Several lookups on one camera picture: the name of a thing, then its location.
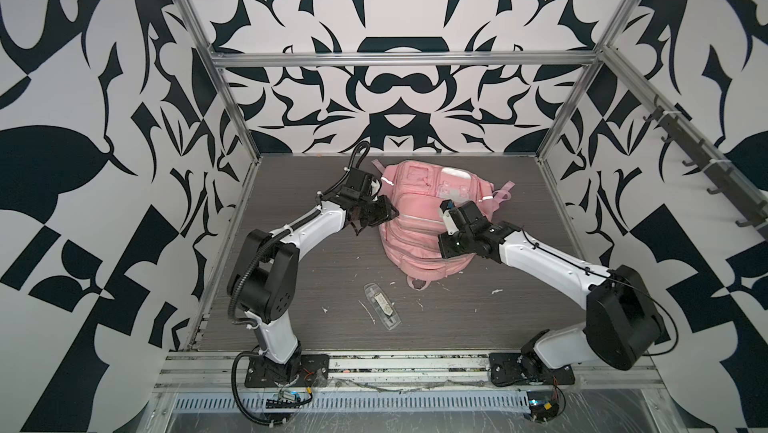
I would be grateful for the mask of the pink student backpack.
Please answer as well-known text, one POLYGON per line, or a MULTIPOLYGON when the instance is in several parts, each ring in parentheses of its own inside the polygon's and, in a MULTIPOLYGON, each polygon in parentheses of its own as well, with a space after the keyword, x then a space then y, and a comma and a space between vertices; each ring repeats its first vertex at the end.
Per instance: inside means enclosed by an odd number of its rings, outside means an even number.
POLYGON ((446 231, 441 203, 474 202, 487 219, 511 198, 514 183, 496 190, 491 182, 465 170, 415 160, 372 165, 381 173, 380 193, 390 199, 398 216, 379 226, 387 257, 406 275, 416 291, 466 268, 472 253, 444 259, 438 237, 446 231))

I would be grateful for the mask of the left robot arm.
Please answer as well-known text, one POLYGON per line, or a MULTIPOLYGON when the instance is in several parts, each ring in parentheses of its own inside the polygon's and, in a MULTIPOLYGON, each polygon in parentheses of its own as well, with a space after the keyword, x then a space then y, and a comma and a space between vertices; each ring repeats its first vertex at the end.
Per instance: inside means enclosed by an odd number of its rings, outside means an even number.
POLYGON ((301 344, 289 308, 300 261, 347 227, 360 234, 398 216, 382 182, 361 169, 370 149, 365 140, 355 145, 341 178, 316 194, 308 213, 272 231, 250 232, 227 284, 228 320, 255 332, 258 351, 247 355, 278 384, 299 375, 301 344))

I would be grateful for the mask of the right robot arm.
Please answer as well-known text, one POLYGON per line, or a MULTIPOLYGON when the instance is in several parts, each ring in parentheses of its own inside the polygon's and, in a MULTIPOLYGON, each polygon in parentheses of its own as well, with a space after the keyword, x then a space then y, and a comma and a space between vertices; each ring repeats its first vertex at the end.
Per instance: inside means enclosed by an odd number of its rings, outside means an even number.
POLYGON ((627 371, 668 333, 663 318, 667 310, 652 298, 634 269, 580 260, 519 226, 491 222, 473 202, 457 205, 445 200, 440 212, 446 231, 439 235, 438 246, 444 259, 473 254, 521 270, 584 310, 583 321, 544 331, 521 349, 534 364, 556 370, 600 360, 627 371))

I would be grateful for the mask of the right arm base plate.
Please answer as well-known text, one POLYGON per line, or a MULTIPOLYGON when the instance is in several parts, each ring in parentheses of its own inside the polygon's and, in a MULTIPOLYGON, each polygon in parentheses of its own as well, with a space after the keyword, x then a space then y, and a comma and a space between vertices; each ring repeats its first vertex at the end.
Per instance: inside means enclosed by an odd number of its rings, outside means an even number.
POLYGON ((576 383, 569 365, 550 369, 533 353, 490 353, 488 359, 490 381, 496 387, 572 386, 576 383))

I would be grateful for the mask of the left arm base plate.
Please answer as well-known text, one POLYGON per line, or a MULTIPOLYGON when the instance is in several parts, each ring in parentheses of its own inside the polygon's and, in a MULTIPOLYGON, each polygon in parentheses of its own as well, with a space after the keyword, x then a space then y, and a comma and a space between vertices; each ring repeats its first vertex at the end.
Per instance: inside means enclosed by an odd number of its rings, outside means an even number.
POLYGON ((324 384, 330 366, 326 354, 294 354, 285 364, 264 355, 249 359, 245 376, 246 388, 312 387, 324 384))

